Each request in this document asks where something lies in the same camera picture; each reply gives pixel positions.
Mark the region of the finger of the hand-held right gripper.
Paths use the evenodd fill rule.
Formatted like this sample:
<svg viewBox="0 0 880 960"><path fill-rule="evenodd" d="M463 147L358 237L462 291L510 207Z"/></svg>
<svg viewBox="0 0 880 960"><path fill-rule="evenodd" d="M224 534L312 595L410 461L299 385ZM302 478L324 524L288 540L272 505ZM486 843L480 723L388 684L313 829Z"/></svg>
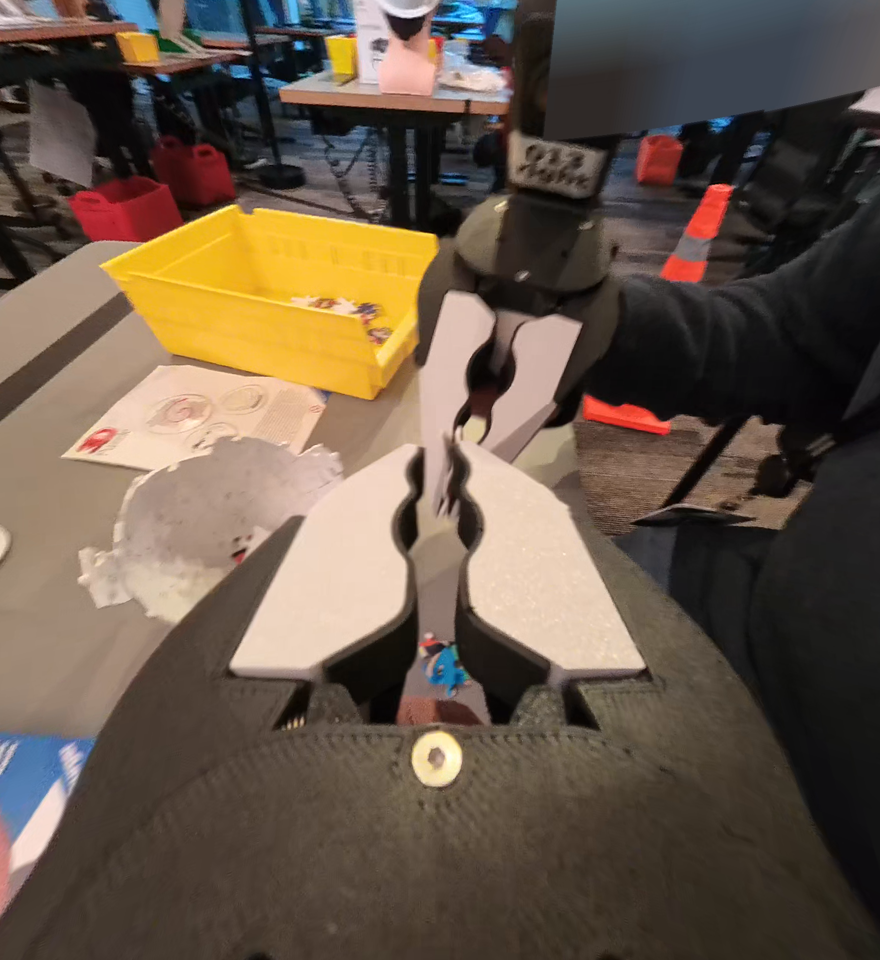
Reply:
<svg viewBox="0 0 880 960"><path fill-rule="evenodd" d="M581 330L564 315L494 316L492 339L473 361L473 391L489 402L483 450L514 462L551 420Z"/></svg>
<svg viewBox="0 0 880 960"><path fill-rule="evenodd" d="M449 291L419 373L421 439L426 458L444 458L446 441L470 402L473 358L490 341L495 315L481 296Z"/></svg>

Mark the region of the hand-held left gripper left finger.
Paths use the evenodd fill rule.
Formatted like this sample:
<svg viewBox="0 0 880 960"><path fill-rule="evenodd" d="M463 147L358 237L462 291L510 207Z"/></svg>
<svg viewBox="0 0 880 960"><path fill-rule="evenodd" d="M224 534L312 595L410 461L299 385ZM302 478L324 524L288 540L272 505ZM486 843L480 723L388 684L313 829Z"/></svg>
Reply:
<svg viewBox="0 0 880 960"><path fill-rule="evenodd" d="M403 444L351 474L230 576L230 678L279 685L272 724L305 724L311 696L344 692L393 723L418 643L410 557L423 451Z"/></svg>

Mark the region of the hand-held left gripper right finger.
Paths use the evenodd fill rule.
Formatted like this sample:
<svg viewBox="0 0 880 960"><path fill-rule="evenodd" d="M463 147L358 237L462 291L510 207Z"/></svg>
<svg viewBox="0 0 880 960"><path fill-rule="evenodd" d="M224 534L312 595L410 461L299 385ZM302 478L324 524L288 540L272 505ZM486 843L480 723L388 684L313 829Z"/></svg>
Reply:
<svg viewBox="0 0 880 960"><path fill-rule="evenodd" d="M546 689L649 678L604 580L575 467L527 473L482 448L455 450L458 571L455 641L493 724Z"/></svg>

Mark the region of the heap of puzzle pieces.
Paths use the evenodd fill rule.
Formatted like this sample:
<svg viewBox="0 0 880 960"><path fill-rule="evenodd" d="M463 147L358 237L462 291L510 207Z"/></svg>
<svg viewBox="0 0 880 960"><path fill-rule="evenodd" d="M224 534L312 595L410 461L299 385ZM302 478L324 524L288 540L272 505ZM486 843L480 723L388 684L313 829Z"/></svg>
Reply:
<svg viewBox="0 0 880 960"><path fill-rule="evenodd" d="M373 301L354 301L346 297L317 295L293 296L292 306L325 311L337 316L359 320L367 339L375 346L383 346L394 330L386 323L384 307Z"/></svg>

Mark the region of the colourful puzzle ball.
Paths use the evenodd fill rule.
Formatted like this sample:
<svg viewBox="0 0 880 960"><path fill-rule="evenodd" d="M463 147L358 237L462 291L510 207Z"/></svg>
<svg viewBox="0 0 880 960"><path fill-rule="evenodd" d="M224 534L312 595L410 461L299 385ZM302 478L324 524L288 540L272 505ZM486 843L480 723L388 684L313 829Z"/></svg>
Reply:
<svg viewBox="0 0 880 960"><path fill-rule="evenodd" d="M219 438L134 480L110 550L79 552L78 583L99 609L135 602L148 618L176 625L342 479L339 454L324 446L298 454L259 438Z"/></svg>

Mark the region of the yellow plastic bin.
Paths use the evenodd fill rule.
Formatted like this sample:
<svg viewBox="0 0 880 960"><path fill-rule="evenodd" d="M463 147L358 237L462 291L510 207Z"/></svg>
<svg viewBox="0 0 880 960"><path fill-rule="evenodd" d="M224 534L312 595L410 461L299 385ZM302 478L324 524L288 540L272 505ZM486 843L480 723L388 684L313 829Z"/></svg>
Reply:
<svg viewBox="0 0 880 960"><path fill-rule="evenodd" d="M107 261L103 269L170 353L364 401L418 342L432 233L231 205ZM382 305L392 337L356 318L290 304L343 297Z"/></svg>

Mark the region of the person's right forearm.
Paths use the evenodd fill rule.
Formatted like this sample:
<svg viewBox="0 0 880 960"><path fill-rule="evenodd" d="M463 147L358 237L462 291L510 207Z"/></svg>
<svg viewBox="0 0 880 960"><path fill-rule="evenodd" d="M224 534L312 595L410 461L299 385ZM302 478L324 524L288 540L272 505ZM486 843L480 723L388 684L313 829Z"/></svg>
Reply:
<svg viewBox="0 0 880 960"><path fill-rule="evenodd" d="M626 276L584 389L663 420L824 427L878 401L880 190L770 273L715 287Z"/></svg>

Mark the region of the blue red puzzle piece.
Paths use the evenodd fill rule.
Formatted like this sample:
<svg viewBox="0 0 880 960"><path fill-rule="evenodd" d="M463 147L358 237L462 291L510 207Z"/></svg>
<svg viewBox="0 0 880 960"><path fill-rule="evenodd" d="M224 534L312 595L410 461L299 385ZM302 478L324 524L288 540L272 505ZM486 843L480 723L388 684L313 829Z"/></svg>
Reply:
<svg viewBox="0 0 880 960"><path fill-rule="evenodd" d="M447 699L455 698L472 683L457 644L427 631L418 642L418 659L426 681Z"/></svg>

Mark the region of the blue puzzle box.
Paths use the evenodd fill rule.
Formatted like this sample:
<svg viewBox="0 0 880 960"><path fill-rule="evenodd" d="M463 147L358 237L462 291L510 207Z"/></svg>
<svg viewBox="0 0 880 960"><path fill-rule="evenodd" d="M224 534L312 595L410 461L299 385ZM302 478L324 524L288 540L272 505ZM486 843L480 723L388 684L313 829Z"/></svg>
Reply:
<svg viewBox="0 0 880 960"><path fill-rule="evenodd" d="M94 744L0 732L0 917L57 830Z"/></svg>

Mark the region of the person's left hand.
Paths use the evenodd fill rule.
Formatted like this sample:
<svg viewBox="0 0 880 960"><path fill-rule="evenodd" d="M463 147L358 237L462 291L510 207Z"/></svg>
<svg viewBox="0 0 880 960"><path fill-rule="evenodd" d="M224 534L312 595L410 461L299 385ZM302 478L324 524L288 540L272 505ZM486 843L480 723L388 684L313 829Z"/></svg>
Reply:
<svg viewBox="0 0 880 960"><path fill-rule="evenodd" d="M456 699L434 699L403 695L398 704L396 718L398 726L428 726L446 724L447 726L486 726L483 719L468 703Z"/></svg>

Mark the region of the orange traffic cone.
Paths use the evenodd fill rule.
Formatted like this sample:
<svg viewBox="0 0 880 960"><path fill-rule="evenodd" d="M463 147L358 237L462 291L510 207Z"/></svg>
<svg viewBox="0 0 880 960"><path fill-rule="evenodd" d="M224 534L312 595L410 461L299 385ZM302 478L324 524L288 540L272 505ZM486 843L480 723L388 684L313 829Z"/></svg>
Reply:
<svg viewBox="0 0 880 960"><path fill-rule="evenodd" d="M727 213L734 186L710 185L687 223L673 253L660 271L669 282L699 283L703 280L712 242Z"/></svg>
<svg viewBox="0 0 880 960"><path fill-rule="evenodd" d="M590 395L582 402L584 421L629 429L656 436L665 436L671 431L671 422L656 417L651 412L631 404L610 405Z"/></svg>

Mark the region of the person's blue jeans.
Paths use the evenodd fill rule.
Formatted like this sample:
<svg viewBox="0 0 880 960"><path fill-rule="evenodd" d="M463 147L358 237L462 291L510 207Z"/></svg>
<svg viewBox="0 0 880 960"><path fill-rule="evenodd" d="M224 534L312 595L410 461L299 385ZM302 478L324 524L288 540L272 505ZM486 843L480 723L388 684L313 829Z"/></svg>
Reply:
<svg viewBox="0 0 880 960"><path fill-rule="evenodd" d="M751 534L738 526L683 522L636 526L614 545L665 593L686 604L718 589L722 571L749 554Z"/></svg>

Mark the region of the orange storage bin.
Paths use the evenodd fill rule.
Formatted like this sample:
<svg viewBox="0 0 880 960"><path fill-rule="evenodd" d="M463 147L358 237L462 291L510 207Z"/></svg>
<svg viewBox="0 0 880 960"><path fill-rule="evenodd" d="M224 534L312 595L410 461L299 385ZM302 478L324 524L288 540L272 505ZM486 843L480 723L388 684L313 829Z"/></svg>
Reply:
<svg viewBox="0 0 880 960"><path fill-rule="evenodd" d="M672 135L648 134L641 138L635 166L637 185L672 186L684 150L684 144Z"/></svg>

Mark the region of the black metal pole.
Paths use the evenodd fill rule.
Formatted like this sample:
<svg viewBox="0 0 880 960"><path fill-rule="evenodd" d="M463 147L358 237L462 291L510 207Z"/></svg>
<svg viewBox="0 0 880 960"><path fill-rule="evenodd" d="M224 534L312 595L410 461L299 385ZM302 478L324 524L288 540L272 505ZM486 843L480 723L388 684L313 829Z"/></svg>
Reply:
<svg viewBox="0 0 880 960"><path fill-rule="evenodd" d="M716 427L698 457L662 501L662 509L678 506L686 501L750 418L749 414L732 417Z"/></svg>

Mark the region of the pink mannequin head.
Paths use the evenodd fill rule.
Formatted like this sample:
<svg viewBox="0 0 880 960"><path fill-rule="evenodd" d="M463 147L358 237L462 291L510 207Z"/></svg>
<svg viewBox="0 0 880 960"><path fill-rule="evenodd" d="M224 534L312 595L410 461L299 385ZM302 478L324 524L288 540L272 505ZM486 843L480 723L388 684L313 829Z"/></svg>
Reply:
<svg viewBox="0 0 880 960"><path fill-rule="evenodd" d="M389 28L377 82L386 95L430 97L437 66L430 55L431 26L438 1L378 1Z"/></svg>

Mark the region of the black pole stand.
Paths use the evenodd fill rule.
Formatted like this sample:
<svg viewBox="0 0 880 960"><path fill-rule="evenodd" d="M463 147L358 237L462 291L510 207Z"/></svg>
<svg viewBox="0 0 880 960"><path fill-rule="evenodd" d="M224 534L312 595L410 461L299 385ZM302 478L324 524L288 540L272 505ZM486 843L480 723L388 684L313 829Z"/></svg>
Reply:
<svg viewBox="0 0 880 960"><path fill-rule="evenodd" d="M237 1L236 4L240 11L247 45L250 49L249 69L253 82L259 130L270 156L266 165L260 169L260 182L272 190L299 189L305 186L305 174L301 167L284 162L279 149L271 102L263 78L260 48L256 40L253 2Z"/></svg>

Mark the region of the wooden work table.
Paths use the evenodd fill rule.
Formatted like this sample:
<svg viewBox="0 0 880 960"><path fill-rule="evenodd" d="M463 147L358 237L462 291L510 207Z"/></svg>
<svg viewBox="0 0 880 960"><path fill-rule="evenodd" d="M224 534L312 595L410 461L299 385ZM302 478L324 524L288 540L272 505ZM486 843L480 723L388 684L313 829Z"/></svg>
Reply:
<svg viewBox="0 0 880 960"><path fill-rule="evenodd" d="M357 126L382 128L389 149L389 223L426 232L430 227L434 169L433 142L451 124L473 117L509 114L507 90L492 93L436 88L430 96L384 94L373 83L342 84L330 72L283 86L286 106L326 110Z"/></svg>

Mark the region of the white instruction leaflet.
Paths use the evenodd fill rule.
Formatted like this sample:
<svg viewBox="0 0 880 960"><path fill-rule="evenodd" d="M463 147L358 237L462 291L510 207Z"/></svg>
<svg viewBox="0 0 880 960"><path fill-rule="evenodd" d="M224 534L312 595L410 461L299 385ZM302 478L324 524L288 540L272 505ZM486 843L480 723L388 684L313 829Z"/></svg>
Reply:
<svg viewBox="0 0 880 960"><path fill-rule="evenodd" d="M141 472L203 454L219 439L306 448L330 394L277 378L157 366L62 458Z"/></svg>

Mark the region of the red storage bin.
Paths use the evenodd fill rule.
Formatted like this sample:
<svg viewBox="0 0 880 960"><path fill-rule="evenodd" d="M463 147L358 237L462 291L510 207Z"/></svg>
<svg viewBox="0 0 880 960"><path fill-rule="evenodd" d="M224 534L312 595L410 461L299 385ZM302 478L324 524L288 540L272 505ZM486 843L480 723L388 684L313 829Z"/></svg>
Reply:
<svg viewBox="0 0 880 960"><path fill-rule="evenodd" d="M236 201L227 157L207 144L188 146L163 136L151 150L158 181L167 185L179 206L203 210Z"/></svg>
<svg viewBox="0 0 880 960"><path fill-rule="evenodd" d="M91 242L143 243L183 225L169 187L140 175L114 178L67 202Z"/></svg>

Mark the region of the white paper sheet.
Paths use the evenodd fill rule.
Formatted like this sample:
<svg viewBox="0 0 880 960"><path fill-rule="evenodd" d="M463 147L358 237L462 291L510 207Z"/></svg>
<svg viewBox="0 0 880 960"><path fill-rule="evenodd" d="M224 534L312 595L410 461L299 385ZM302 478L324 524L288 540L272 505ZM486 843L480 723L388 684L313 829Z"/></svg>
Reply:
<svg viewBox="0 0 880 960"><path fill-rule="evenodd" d="M30 80L29 155L38 171L93 186L97 136L86 111L60 84Z"/></svg>

